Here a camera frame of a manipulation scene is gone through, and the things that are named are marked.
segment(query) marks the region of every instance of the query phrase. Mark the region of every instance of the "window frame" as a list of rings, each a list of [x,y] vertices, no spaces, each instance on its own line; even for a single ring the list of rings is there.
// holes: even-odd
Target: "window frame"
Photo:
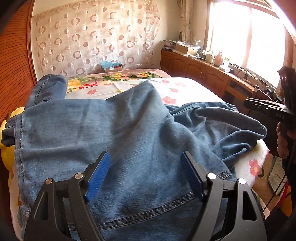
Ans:
[[[266,3],[259,2],[258,0],[207,0],[207,20],[206,20],[206,30],[205,30],[205,41],[203,45],[203,49],[206,51],[211,51],[213,49],[212,47],[212,40],[213,40],[213,32],[214,32],[214,26],[210,19],[210,9],[214,7],[215,3],[228,1],[237,5],[243,5],[250,9],[254,8],[259,11],[263,11],[267,14],[270,14],[278,19],[280,19],[277,14],[271,9],[271,7]],[[285,35],[286,35],[286,41],[285,41],[285,55],[284,55],[284,63],[283,66],[292,67],[293,64],[293,53],[294,53],[294,40],[287,31],[287,28],[285,27]],[[253,72],[252,70],[249,70],[247,68],[247,62],[250,55],[250,47],[251,47],[251,40],[252,40],[252,24],[250,24],[249,32],[248,32],[248,39],[247,39],[247,48],[246,48],[246,54],[244,57],[244,62],[241,67],[248,70],[251,74],[255,74],[258,76],[258,78],[264,80],[267,84],[273,86],[270,84],[267,80]],[[281,92],[281,82],[279,81],[278,86],[274,86],[276,88],[276,93],[280,94]]]

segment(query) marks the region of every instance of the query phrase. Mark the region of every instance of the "pink bottle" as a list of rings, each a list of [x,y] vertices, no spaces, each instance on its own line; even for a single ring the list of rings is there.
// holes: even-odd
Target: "pink bottle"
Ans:
[[[222,64],[223,64],[222,52],[219,51],[219,53],[217,54],[217,56],[215,58],[214,65],[220,66]]]

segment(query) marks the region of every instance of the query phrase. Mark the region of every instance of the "blue gripper pad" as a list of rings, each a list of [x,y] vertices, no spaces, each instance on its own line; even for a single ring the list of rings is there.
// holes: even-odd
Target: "blue gripper pad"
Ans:
[[[109,170],[110,163],[111,158],[109,153],[107,152],[89,180],[88,190],[85,195],[87,202],[90,202],[92,198],[97,196]]]
[[[200,177],[200,175],[203,175],[203,173],[200,173],[200,175],[197,173],[196,168],[199,169],[199,167],[188,151],[182,152],[180,161],[181,167],[183,168],[183,171],[194,196],[197,197],[201,202],[203,202],[206,197],[206,194],[204,193],[203,182],[206,182],[206,178]]]

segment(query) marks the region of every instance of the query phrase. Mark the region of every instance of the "yellow pillow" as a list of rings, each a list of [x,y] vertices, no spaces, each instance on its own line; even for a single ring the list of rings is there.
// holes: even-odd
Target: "yellow pillow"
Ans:
[[[10,118],[14,117],[15,115],[18,115],[20,113],[22,113],[24,111],[24,107],[19,107],[17,108],[15,111],[13,111],[10,115]],[[5,129],[5,124],[7,122],[4,120],[1,124],[0,127],[0,140],[2,139],[2,130]],[[11,147],[6,147],[4,146],[1,142],[0,142],[0,149],[1,149],[1,158],[3,161],[4,166],[6,167],[6,169],[12,173],[12,167],[13,167],[13,163],[15,161],[15,155],[14,155],[14,151],[15,151],[15,147],[11,146]]]

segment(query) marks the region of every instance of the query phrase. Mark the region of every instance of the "blue denim jeans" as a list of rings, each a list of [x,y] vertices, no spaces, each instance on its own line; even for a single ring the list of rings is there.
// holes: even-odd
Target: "blue denim jeans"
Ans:
[[[64,99],[66,87],[62,77],[43,77],[25,111],[7,124],[7,137],[14,130],[21,214],[28,216],[46,178],[69,179],[106,150],[111,166],[90,203],[106,240],[185,240],[201,203],[180,153],[188,150],[208,172],[235,180],[238,157],[266,135],[258,121],[226,103],[165,106],[148,81],[107,100]]]

